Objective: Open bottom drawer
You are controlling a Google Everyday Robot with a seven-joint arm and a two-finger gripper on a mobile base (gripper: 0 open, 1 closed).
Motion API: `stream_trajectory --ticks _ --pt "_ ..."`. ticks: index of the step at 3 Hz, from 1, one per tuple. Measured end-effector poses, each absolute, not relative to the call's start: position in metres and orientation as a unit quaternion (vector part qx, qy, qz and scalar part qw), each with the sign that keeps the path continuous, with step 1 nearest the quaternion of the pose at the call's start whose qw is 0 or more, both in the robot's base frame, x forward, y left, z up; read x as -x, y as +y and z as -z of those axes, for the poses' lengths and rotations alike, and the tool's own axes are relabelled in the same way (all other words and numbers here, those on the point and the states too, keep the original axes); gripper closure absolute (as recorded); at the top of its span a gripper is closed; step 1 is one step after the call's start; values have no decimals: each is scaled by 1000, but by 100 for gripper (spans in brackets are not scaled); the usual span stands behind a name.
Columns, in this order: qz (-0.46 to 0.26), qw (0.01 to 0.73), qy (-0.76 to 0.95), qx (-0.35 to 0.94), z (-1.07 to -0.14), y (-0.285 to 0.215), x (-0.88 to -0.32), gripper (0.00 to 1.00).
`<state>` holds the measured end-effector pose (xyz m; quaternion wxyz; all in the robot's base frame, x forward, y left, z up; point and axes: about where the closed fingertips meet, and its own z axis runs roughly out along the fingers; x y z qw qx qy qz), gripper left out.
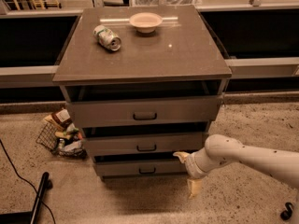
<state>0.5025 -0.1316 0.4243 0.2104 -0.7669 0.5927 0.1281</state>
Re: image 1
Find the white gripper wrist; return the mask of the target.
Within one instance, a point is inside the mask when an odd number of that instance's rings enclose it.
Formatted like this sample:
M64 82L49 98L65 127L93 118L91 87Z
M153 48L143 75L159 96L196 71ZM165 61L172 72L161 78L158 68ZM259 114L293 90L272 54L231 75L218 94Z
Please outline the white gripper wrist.
M204 148L189 154L184 151L173 153L181 163L185 163L186 170L191 178L187 179L189 198L195 198L202 189L202 178L208 175L210 171L218 167L218 162L213 161Z

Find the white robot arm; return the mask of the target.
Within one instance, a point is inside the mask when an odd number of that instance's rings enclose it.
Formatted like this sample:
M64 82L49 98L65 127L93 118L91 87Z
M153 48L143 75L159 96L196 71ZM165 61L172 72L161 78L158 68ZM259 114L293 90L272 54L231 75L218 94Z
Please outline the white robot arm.
M202 179L211 171L238 162L268 175L299 191L299 153L285 150L246 146L239 140L221 135L210 135L204 146L193 153L174 152L185 165L189 197L198 195Z

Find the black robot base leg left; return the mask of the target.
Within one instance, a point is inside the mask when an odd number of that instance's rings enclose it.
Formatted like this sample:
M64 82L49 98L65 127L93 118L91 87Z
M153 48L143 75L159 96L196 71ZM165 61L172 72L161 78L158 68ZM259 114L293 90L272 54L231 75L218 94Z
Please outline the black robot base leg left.
M50 174L45 172L41 177L32 210L27 212L1 214L0 224L37 224L45 193L51 188L52 183L50 181Z

